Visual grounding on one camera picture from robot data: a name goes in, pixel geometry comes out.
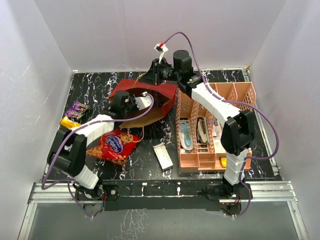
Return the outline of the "red brown paper bag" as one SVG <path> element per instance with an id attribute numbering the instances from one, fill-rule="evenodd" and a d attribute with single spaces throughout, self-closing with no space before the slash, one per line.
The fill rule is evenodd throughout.
<path id="1" fill-rule="evenodd" d="M 169 83 L 161 83 L 160 85 L 145 83 L 143 82 L 145 75 L 143 73 L 137 79 L 123 78 L 109 96 L 112 104 L 118 103 L 120 94 L 124 92 L 128 92 L 131 97 L 136 98 L 136 103 L 142 103 L 142 93 L 144 92 L 153 96 L 153 106 L 146 115 L 136 119 L 137 116 L 147 111 L 146 108 L 132 110 L 124 114 L 125 119 L 133 118 L 133 120 L 123 122 L 120 125 L 122 129 L 142 128 L 151 125 L 163 119 L 174 106 L 177 86 Z"/>

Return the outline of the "red cookie snack bag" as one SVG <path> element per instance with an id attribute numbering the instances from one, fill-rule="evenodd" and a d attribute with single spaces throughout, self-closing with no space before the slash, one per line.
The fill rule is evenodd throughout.
<path id="1" fill-rule="evenodd" d="M 140 140 L 137 135 L 115 129 L 103 134 L 99 144 L 88 149 L 86 155 L 123 166 Z"/>

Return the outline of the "purple candy bar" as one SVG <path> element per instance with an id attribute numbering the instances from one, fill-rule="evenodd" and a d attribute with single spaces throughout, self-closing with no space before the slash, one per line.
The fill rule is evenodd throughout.
<path id="1" fill-rule="evenodd" d="M 76 112 L 78 113 L 85 113 L 86 111 L 88 111 L 90 109 L 90 105 L 85 104 L 85 103 L 81 103 L 78 100 L 76 100 L 71 108 L 74 109 Z"/>

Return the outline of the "yellow candy bar wrapper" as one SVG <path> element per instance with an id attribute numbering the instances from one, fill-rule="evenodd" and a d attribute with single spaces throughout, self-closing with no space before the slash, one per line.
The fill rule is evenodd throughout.
<path id="1" fill-rule="evenodd" d="M 72 129 L 72 128 L 76 128 L 76 127 L 81 126 L 80 123 L 73 121 L 72 119 L 68 118 L 67 116 L 64 116 L 59 124 L 67 129 Z"/>

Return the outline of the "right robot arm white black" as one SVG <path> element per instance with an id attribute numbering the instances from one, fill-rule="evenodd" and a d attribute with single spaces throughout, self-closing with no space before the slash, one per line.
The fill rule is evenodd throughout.
<path id="1" fill-rule="evenodd" d="M 226 170 L 221 191 L 226 197 L 240 197 L 245 184 L 245 165 L 252 141 L 255 138 L 253 113 L 236 107 L 236 102 L 227 101 L 204 78 L 195 73 L 192 58 L 187 50 L 173 53 L 173 64 L 164 57 L 155 58 L 146 74 L 139 80 L 153 86 L 163 81 L 175 81 L 178 88 L 189 98 L 198 102 L 211 113 L 222 126 L 220 142 L 226 152 Z"/>

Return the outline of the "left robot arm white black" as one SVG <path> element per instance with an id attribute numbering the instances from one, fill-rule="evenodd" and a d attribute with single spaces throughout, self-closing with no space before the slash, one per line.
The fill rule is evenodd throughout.
<path id="1" fill-rule="evenodd" d="M 128 116 L 148 108 L 153 99 L 145 92 L 147 106 L 142 104 L 140 97 L 131 95 L 128 91 L 119 90 L 113 96 L 111 104 L 92 120 L 68 129 L 62 126 L 55 135 L 47 156 L 48 170 L 42 182 L 42 189 L 46 190 L 54 184 L 46 186 L 48 176 L 53 169 L 68 176 L 73 186 L 86 197 L 97 200 L 103 195 L 102 181 L 86 165 L 86 151 L 88 146 L 115 129 L 115 123 L 135 120 Z"/>

